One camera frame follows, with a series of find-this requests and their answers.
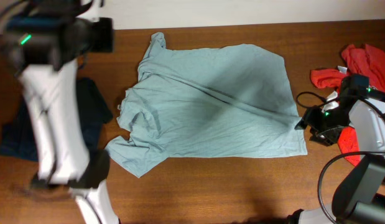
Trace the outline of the light teal t-shirt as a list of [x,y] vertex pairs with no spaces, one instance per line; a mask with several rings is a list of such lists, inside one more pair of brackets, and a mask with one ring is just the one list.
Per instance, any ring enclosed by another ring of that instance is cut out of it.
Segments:
[[171,157],[307,154],[280,55],[253,44],[170,50],[158,32],[137,71],[118,107],[118,125],[129,138],[106,145],[136,177]]

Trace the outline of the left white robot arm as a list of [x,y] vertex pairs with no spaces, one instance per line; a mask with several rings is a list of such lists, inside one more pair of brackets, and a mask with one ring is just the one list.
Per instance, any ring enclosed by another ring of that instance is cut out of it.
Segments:
[[66,187],[87,223],[119,223],[109,199],[107,151],[90,152],[77,105],[79,57],[113,51],[103,1],[15,1],[0,11],[0,50],[16,69],[34,131],[32,189]]

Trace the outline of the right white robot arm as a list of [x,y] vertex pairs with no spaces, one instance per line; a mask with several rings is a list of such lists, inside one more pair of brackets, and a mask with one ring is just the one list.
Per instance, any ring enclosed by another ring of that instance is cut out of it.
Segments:
[[368,77],[353,74],[342,80],[339,92],[322,101],[306,109],[296,129],[309,127],[311,141],[331,146],[345,128],[352,127],[359,147],[355,155],[360,161],[336,188],[331,204],[325,205],[322,181],[327,169],[352,153],[328,161],[318,178],[319,208],[297,210],[287,222],[385,224],[385,195],[378,193],[385,185],[385,92],[371,87]]

